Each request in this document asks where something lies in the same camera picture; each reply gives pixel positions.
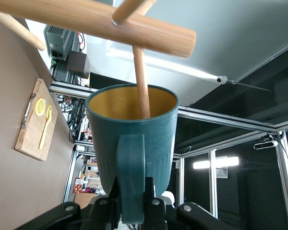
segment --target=wooden dowel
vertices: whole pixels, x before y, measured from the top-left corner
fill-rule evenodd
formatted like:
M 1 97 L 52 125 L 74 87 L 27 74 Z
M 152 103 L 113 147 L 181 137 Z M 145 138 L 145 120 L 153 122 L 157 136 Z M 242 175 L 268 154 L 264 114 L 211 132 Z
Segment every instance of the wooden dowel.
M 125 0 L 113 13 L 114 24 L 123 23 L 133 13 L 144 15 L 151 8 L 156 0 Z M 148 86 L 146 80 L 146 63 L 144 49 L 138 46 L 132 46 L 134 56 L 134 67 L 136 76 L 136 85 L 140 101 L 141 118 L 150 118 L 150 106 Z
M 114 11 L 112 15 L 113 22 L 115 24 L 122 24 L 130 15 L 140 8 L 144 2 L 149 0 L 125 0 L 121 5 Z
M 140 100 L 141 118 L 150 118 L 150 106 L 148 97 L 148 87 L 145 74 L 145 53 L 144 49 L 138 46 L 133 46 L 134 67 L 136 76 L 136 85 Z
M 138 8 L 138 10 L 136 11 L 136 13 L 140 14 L 140 15 L 145 15 L 149 9 L 155 4 L 157 0 L 146 0 L 141 6 L 140 8 Z
M 37 37 L 35 37 L 34 34 L 32 34 L 27 28 L 25 28 L 23 25 L 21 25 L 12 16 L 0 12 L 0 23 L 5 25 L 6 27 L 8 27 L 10 30 L 15 32 L 20 37 L 22 37 L 28 43 L 33 45 L 35 48 L 37 48 L 41 51 L 46 49 L 45 43 L 43 43 L 41 40 L 39 40 Z
M 145 15 L 156 1 L 157 0 L 145 1 L 140 6 L 140 8 L 136 10 L 136 13 L 140 15 Z M 149 105 L 144 49 L 138 46 L 133 46 L 132 50 L 133 50 L 133 56 L 134 56 L 133 59 L 134 59 L 134 67 L 135 67 L 135 76 L 136 76 L 136 81 L 137 81 L 137 89 L 138 89 L 140 107 L 141 107 L 141 117 L 142 119 L 150 118 L 150 105 Z
M 93 0 L 0 0 L 0 12 L 17 17 L 182 58 L 192 53 L 194 31 L 136 13 L 115 26 L 115 9 Z

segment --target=yellow spoon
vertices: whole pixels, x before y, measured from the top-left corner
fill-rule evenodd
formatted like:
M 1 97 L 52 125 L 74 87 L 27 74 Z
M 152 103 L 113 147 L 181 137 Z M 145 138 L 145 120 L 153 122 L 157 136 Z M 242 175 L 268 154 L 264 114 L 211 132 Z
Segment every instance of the yellow spoon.
M 44 146 L 44 141 L 45 141 L 45 136 L 46 136 L 46 131 L 47 131 L 47 127 L 51 121 L 51 113 L 52 113 L 52 106 L 48 106 L 48 109 L 47 109 L 47 114 L 46 114 L 46 124 L 45 124 L 45 127 L 44 127 L 44 131 L 43 131 L 43 135 L 42 135 L 42 138 L 40 140 L 40 143 L 39 143 L 39 149 L 42 149 L 43 146 Z

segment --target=power supply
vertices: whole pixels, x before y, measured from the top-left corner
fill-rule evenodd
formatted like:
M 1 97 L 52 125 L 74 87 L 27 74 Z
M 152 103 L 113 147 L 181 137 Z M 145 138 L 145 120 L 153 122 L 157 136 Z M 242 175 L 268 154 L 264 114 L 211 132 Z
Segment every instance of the power supply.
M 76 32 L 46 25 L 44 36 L 48 54 L 55 59 L 66 60 Z

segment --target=security camera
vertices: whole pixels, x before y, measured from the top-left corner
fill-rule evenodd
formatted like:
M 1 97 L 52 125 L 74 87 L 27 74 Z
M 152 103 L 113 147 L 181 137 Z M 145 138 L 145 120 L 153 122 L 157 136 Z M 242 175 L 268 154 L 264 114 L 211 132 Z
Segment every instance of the security camera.
M 271 140 L 271 141 L 266 141 L 266 142 L 259 143 L 259 144 L 254 144 L 254 149 L 262 150 L 266 148 L 276 147 L 277 145 L 278 145 L 278 142 L 276 140 Z

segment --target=screw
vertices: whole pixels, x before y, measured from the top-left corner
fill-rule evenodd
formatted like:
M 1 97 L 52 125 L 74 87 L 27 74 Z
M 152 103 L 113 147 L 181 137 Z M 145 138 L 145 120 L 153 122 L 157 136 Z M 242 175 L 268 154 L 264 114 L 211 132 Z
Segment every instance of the screw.
M 183 210 L 186 211 L 186 212 L 191 212 L 192 208 L 189 205 L 184 205 L 183 206 Z
M 70 205 L 65 208 L 66 211 L 72 211 L 74 206 Z
M 153 202 L 152 202 L 152 204 L 153 204 L 153 205 L 159 205 L 159 204 L 160 204 L 160 201 L 158 201 L 157 199 L 154 199 Z
M 107 200 L 102 199 L 102 200 L 99 201 L 99 204 L 100 205 L 105 205 L 107 202 L 108 202 Z

